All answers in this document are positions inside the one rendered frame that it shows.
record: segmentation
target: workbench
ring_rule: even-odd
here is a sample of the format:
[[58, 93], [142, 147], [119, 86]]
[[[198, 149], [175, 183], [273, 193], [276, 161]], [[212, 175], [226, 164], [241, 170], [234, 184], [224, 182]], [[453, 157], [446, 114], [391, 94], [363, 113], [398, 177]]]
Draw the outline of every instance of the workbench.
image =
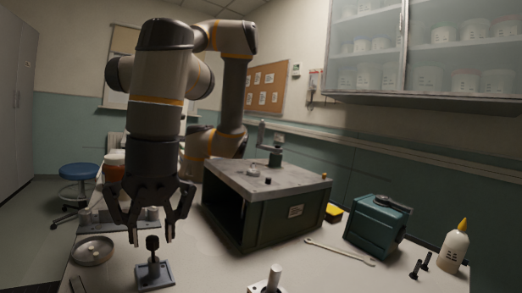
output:
[[[94, 206], [102, 196], [101, 180], [92, 194], [92, 209], [106, 207], [104, 200]], [[180, 193], [171, 198], [177, 206]], [[443, 272], [436, 266], [438, 255], [433, 253], [428, 272], [419, 271], [419, 279], [412, 280], [417, 259], [424, 260], [428, 249], [404, 240], [384, 262], [377, 260], [375, 267], [317, 246], [305, 244], [303, 239], [314, 241], [344, 251], [366, 254], [342, 239], [348, 213], [337, 224], [323, 223], [313, 232], [295, 239], [242, 255], [203, 211], [201, 185], [189, 216], [176, 223], [175, 238], [167, 244], [164, 228], [138, 232], [140, 247], [129, 244], [127, 232], [105, 235], [114, 242], [114, 255], [107, 262], [95, 267], [82, 267], [70, 257], [64, 272], [59, 293], [72, 292], [69, 279], [80, 275], [87, 293], [137, 292], [134, 267], [146, 263], [150, 251], [145, 247], [148, 235], [160, 239], [156, 256], [168, 259], [176, 285], [154, 292], [247, 292], [247, 286], [267, 279], [270, 266], [279, 263], [283, 267], [280, 286], [290, 293], [318, 292], [401, 292], [439, 293], [469, 292], [470, 267], [461, 266], [456, 275]], [[160, 208], [163, 223], [164, 210]], [[94, 235], [78, 235], [75, 243]]]

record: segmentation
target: wrench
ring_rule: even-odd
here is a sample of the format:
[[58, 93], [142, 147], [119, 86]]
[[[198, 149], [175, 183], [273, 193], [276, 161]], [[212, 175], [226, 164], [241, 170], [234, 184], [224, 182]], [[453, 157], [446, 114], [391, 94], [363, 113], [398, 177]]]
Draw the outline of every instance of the wrench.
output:
[[343, 256], [347, 256], [347, 257], [351, 257], [351, 258], [355, 258], [355, 259], [358, 259], [359, 261], [363, 261], [363, 263], [366, 263], [368, 264], [370, 267], [374, 267], [377, 263], [375, 262], [375, 260], [373, 258], [371, 258], [371, 256], [364, 256], [362, 254], [357, 254], [355, 252], [343, 252], [343, 251], [340, 251], [336, 248], [332, 248], [332, 247], [329, 247], [329, 246], [324, 246], [320, 243], [317, 243], [317, 242], [314, 242], [314, 240], [312, 238], [306, 238], [304, 240], [304, 243], [307, 243], [307, 244], [313, 244], [315, 246], [319, 246], [319, 247], [322, 247], [322, 248], [325, 248], [331, 252], [337, 252], [339, 254], [342, 254]]

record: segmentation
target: gray cabinet door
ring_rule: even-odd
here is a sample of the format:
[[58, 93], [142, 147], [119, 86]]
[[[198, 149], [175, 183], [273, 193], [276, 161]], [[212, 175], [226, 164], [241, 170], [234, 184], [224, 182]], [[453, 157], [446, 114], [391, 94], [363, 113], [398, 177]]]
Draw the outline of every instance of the gray cabinet door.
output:
[[19, 93], [16, 108], [16, 161], [19, 188], [34, 176], [32, 104], [38, 36], [35, 29], [26, 23], [23, 24], [16, 81], [16, 89]]
[[14, 92], [22, 20], [0, 6], [0, 202], [18, 189]]

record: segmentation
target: ceiling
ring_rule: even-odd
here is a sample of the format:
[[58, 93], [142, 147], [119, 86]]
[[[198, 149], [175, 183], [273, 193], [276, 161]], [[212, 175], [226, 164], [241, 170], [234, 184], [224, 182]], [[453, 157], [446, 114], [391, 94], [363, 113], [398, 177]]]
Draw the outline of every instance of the ceiling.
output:
[[270, 0], [163, 0], [184, 8], [210, 14], [216, 19], [243, 17]]

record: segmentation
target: glue bottle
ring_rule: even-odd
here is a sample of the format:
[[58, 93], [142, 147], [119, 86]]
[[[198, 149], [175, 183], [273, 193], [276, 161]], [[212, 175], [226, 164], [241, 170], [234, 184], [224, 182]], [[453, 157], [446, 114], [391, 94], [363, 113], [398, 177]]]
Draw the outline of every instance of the glue bottle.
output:
[[446, 234], [436, 265], [446, 273], [456, 274], [468, 251], [469, 238], [466, 234], [468, 220], [464, 218], [455, 230]]

